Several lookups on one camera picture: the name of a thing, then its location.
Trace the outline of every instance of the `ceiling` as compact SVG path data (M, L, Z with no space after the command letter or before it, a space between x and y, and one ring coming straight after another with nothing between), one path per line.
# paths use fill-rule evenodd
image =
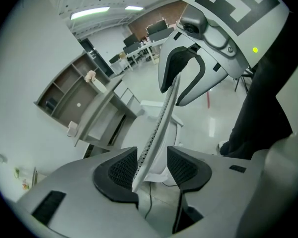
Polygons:
M178 0L50 0L59 16L76 38L85 38L105 28L129 24L143 14ZM128 5L144 7L141 11L125 10ZM70 20L70 15L87 9L109 6L107 12Z

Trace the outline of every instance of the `shoe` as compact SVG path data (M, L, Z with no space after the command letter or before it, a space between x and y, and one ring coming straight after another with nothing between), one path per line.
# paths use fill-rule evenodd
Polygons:
M228 142L228 141L221 141L220 143L218 143L218 145L217 145L217 152L218 152L218 155L223 156L223 155L221 154L221 148L222 148L222 146L223 146L226 142Z

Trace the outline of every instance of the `person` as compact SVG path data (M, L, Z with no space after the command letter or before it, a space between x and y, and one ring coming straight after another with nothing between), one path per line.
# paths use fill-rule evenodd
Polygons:
M277 39L258 63L229 140L217 147L221 155L251 159L256 151L268 149L292 133L276 95L297 66L298 13L291 11Z

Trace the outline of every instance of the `computer monitor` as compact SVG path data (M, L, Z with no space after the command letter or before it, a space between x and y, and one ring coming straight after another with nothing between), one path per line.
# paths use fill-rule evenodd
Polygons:
M161 20L161 21L157 22L156 24L153 24L153 25L147 27L148 35L157 33L159 31L162 31L167 28L168 28L168 26L165 23L165 21Z
M110 62L111 64L113 64L114 62L118 61L119 58L120 58L119 55L115 55L111 60L109 60L109 62Z
M126 45L126 47L129 47L131 46L133 43L136 43L138 42L138 38L135 36L135 34L132 34L130 36L128 36L125 40L124 40L124 43Z

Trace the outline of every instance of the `brown wall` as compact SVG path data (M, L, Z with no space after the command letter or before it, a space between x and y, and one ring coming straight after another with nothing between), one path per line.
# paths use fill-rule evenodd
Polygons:
M165 22L169 25L175 24L175 22L180 18L186 5L187 3L184 1L169 3L148 12L130 23L128 26L132 33L134 33L138 39L141 39L147 35L146 28L151 24L155 24L162 18L164 18Z

